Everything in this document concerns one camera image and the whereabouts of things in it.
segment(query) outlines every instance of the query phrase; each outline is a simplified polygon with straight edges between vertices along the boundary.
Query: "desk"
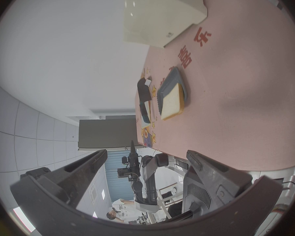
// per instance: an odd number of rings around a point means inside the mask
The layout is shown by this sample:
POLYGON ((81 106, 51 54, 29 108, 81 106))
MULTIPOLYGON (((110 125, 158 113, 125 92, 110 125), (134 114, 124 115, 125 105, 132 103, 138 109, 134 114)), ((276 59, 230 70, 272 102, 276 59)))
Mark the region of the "desk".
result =
MULTIPOLYGON (((195 150, 240 170, 294 166, 295 26, 267 0, 204 1, 204 22, 148 51, 142 77, 152 77, 150 147, 181 158, 195 150), (179 57, 184 47, 189 64, 179 57), (181 115, 163 121, 156 92, 173 66, 188 100, 181 115)), ((135 105, 144 144, 138 93, 135 105)))

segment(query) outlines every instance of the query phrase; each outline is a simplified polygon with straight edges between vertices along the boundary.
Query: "ceiling light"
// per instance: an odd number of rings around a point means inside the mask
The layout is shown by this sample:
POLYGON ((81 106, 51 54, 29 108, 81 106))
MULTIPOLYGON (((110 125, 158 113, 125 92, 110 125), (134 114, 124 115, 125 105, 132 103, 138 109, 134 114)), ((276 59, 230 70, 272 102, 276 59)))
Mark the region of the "ceiling light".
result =
POLYGON ((25 216, 25 214, 23 213, 23 211, 21 210, 20 207, 16 207, 13 209, 15 214, 19 217, 19 219, 22 221, 22 223, 24 224, 24 226, 26 226, 26 228, 32 232, 35 230, 35 227, 32 225, 32 223, 28 220, 28 218, 25 216))

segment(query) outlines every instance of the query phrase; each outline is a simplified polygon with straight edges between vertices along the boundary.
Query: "white appliance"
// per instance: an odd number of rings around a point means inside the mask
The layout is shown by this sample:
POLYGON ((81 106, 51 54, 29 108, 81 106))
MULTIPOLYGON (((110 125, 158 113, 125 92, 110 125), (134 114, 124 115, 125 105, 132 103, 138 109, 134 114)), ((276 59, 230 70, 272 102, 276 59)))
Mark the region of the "white appliance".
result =
POLYGON ((125 0, 124 41, 163 48, 206 17, 203 0, 125 0))

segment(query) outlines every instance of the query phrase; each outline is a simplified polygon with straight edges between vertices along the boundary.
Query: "white t-shirt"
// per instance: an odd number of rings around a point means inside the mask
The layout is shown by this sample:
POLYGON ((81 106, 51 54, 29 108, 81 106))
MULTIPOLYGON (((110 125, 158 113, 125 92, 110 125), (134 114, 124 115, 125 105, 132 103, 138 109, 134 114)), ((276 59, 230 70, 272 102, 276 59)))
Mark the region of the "white t-shirt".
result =
POLYGON ((113 208, 120 211, 116 214, 116 217, 124 220, 124 223, 137 220, 138 217, 142 216, 142 212, 137 210, 134 204, 124 204, 120 199, 113 202, 113 208))

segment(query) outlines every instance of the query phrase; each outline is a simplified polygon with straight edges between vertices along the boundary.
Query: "camera mounted on robot arm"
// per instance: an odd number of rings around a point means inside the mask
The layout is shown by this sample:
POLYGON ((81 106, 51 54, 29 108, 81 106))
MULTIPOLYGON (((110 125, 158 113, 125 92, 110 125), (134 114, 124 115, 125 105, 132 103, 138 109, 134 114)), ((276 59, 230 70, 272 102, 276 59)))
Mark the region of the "camera mounted on robot arm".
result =
POLYGON ((134 193, 134 201, 137 210, 155 213, 159 210, 157 204, 157 192, 155 187, 155 171, 158 167, 168 165, 167 154, 157 154, 154 157, 146 155, 142 157, 141 166, 139 156, 131 141, 131 149, 128 158, 122 157, 122 163, 127 164, 125 168, 118 168, 118 177, 128 177, 134 193), (142 177, 145 183, 146 198, 142 195, 143 184, 140 181, 140 168, 142 167, 142 177))

